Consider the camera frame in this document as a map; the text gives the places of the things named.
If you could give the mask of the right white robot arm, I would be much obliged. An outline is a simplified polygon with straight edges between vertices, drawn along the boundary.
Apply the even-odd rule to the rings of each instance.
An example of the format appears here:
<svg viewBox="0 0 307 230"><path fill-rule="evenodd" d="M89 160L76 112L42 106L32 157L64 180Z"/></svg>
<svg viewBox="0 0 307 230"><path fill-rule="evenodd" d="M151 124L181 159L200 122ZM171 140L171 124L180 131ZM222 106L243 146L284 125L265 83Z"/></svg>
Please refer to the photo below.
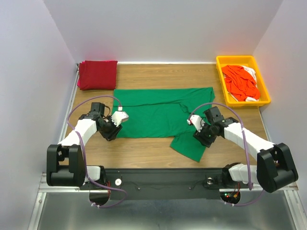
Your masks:
<svg viewBox="0 0 307 230"><path fill-rule="evenodd" d="M218 107L204 111L204 118L191 114L187 123L194 126L193 136L203 146L210 147L217 137L227 139L246 154L252 156L257 164L232 163L222 169L222 182L228 186L242 182L248 186L258 184L268 193L279 190L298 180L298 172L289 147L274 144L243 127L237 118L225 118Z"/></svg>

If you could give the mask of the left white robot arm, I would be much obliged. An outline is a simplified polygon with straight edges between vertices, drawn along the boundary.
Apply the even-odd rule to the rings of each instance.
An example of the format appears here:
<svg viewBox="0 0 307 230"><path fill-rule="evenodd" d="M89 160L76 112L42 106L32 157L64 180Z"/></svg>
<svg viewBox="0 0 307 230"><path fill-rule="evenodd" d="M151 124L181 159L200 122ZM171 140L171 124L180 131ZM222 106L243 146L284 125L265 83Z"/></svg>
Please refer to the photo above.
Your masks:
<svg viewBox="0 0 307 230"><path fill-rule="evenodd" d="M91 181L106 185L104 168L87 165L85 145L97 132L107 141L114 140L129 116L121 106L107 117L104 112L103 103L92 103L90 111L79 117L72 131L58 144L47 148L49 186L81 187Z"/></svg>

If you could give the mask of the green t shirt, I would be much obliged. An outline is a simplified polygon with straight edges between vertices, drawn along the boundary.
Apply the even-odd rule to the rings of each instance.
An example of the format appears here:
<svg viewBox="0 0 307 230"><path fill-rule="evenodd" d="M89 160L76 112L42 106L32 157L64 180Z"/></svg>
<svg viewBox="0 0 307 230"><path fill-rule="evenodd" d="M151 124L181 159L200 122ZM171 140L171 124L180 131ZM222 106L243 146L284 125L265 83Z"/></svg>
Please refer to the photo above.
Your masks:
<svg viewBox="0 0 307 230"><path fill-rule="evenodd" d="M178 153L199 162L206 149L194 137L195 128L187 124L191 112L201 104L204 110L215 99L209 88L114 90L113 107L119 104L129 116L118 138L168 138Z"/></svg>

